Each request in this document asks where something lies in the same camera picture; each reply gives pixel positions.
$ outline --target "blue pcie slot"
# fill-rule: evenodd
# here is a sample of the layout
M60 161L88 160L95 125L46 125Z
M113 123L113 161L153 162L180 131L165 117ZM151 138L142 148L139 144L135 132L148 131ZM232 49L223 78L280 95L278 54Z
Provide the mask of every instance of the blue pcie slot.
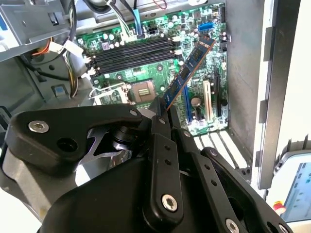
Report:
M202 32L202 31L212 29L213 27L214 27L213 23L203 23L199 25L198 29L199 29L199 32Z
M190 98L189 98L189 91L188 86L186 85L182 91L185 101L186 113L187 113L187 120L188 123L192 122L192 113L191 113L191 106L190 106Z

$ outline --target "motherboard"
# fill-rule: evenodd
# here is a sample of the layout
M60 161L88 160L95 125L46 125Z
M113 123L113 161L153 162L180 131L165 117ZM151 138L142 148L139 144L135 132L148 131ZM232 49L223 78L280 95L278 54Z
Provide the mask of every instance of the motherboard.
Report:
M227 127L227 34L225 4L167 14L141 22L143 34L129 25L77 36L97 104L129 103L147 108L163 96L201 36L215 40L210 53L173 103L181 126L192 135Z

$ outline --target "black pcie slot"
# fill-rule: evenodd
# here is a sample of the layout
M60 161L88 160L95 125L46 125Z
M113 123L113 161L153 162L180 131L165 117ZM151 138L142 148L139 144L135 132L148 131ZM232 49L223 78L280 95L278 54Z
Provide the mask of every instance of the black pcie slot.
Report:
M141 56L136 56L136 57L133 57L132 59L126 59L126 60L118 60L118 61L112 61L110 63L106 63L106 62L98 62L96 64L96 67L114 67L114 66L121 66L123 64L128 64L128 63L131 63L131 62L135 62L135 61L140 61L142 59L145 59L145 58L152 58L152 57L156 57L156 56L161 56L161 55L164 55L164 54L170 54L170 51L169 50L160 50L158 52L154 52L154 53L144 53L142 54Z
M152 40L152 41L148 41L148 42L141 42L141 43L137 43L137 44L133 44L133 45L125 45L121 48L118 48L118 49L113 49L113 50L106 50L104 52L101 52L99 54L96 54L96 58L101 58L101 57L106 57L106 56L110 56L114 53L121 53L122 51L129 51L129 50L132 50L132 49L139 49L139 48L142 48L142 47L145 47L145 46L149 46L149 45L156 45L158 43L163 43L163 42L169 42L168 41L168 38L167 37L164 37L164 38L159 38L159 39L155 39L155 40Z
M144 66L147 64L152 64L152 63L156 63L156 62L161 62L161 61L165 61L165 60L169 60L169 59L173 59L173 56L171 53L169 54L164 54L161 56L157 56L157 57L150 57L147 59L142 59L140 61L135 61L135 62L130 62L130 63L126 63L123 64L122 66L113 66L111 68L102 68L100 70L98 70L99 74L109 74L112 72L117 72L117 71L121 71L121 70L125 70L125 69L130 69L130 68L135 68L138 66Z
M225 7L220 8L220 22L225 23Z
M215 82L215 97L216 97L216 112L217 116L222 116L222 103L221 103L221 90L220 90L220 75L218 68L214 70L214 82Z
M133 56L139 56L141 54L144 53L151 53L151 52L156 52L159 50L172 50L173 47L168 45L168 44L163 44L162 46L153 46L152 48L142 48L141 50L138 51L131 51L131 52L126 52L126 53L122 53L122 54L114 54L111 56L107 56L104 59L98 59L98 58L94 58L94 62L97 63L101 63L103 64L104 62L107 63L113 63L115 62L115 59L122 59L122 60L126 60L126 59L132 59Z

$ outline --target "ram slot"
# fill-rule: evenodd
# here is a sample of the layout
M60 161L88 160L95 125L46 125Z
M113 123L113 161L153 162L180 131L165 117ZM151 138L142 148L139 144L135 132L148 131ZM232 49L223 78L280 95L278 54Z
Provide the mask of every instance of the ram slot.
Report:
M132 60L135 59L135 57L140 57L143 56L144 54L150 54L150 53L156 53L159 51L171 51L173 47L170 45L166 45L164 47L157 47L153 49L148 49L148 50L141 50L141 51L136 51L135 53L133 52L132 54L125 54L124 56L120 55L115 55L114 57L108 57L106 60L97 60L94 59L94 64L97 66L103 65L103 64L109 64L109 63L115 63L118 60L126 61L126 60Z
M105 58L105 57L110 56L112 54L120 54L121 52L139 50L145 46L154 46L154 45L162 44L162 43L169 43L168 38L164 37L164 38L159 38L159 39L155 39L155 40L148 41L148 42L140 42L140 43L133 44L133 45L125 45L125 46L118 48L118 49L107 50L107 51L101 52L99 54L96 54L93 57L97 58L97 59Z
M169 60L169 59L173 59L173 55L171 53L167 53L167 54L163 54L163 55L159 55L159 56L152 56L149 58L144 58L135 62L126 62L122 65L118 65L118 66L111 66L111 67L103 67L100 68L97 72L99 74L109 74L112 72L117 72L117 71L121 71L121 70L125 70L125 69L130 69L130 68L135 68L135 67L139 67L139 66L144 66L144 65L148 65L148 64L152 64L152 63L156 63L156 62L161 62L161 61L165 61L165 60Z
M222 104L221 104L221 90L220 90L220 75L218 68L214 70L214 91L216 99L216 113L218 117L222 116Z
M154 53L144 53L140 54L139 56L134 56L131 59L119 59L114 61L103 61L103 62L96 62L96 67L112 67L112 66L118 66L129 62L134 62L137 60L141 60L142 58L149 58L154 56L159 56L162 54L171 53L170 50L160 50Z
M205 115L206 121L210 122L213 120L213 107L212 107L212 98L209 81L203 81L204 87L204 103L205 103Z
M186 85L184 89L182 90L184 102L186 106L186 112L187 112L187 120L188 123L192 122L192 112L191 112L191 105L190 105L190 98L189 98L189 92L188 92L188 86Z

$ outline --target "orange wire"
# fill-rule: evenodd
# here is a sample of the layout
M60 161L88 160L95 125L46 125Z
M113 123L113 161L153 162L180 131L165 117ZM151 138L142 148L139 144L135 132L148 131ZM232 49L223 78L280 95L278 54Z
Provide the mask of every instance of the orange wire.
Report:
M165 9L167 8L167 3L166 3L165 0L162 0L162 1L164 2L164 7L163 7L163 6L160 6L160 5L156 2L156 0L153 0L153 1L154 1L154 3L155 3L160 9L165 10Z
M40 55L40 54L43 54L43 53L47 53L49 51L49 45L50 45L50 42L52 41L52 38L50 38L50 40L47 42L47 45L44 47L44 49L38 51L38 52L35 52L32 54L32 56L36 56L36 55Z

